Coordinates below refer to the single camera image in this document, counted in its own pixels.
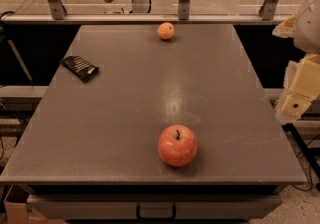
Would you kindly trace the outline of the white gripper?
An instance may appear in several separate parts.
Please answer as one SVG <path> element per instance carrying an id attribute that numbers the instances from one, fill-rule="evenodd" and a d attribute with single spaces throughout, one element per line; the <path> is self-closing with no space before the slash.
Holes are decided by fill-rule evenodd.
<path id="1" fill-rule="evenodd" d="M 298 13 L 278 24 L 272 35 L 292 38 L 307 54 L 299 62 L 290 61 L 284 78 L 284 103 L 281 112 L 300 118 L 320 96 L 320 0 L 306 0 Z"/>

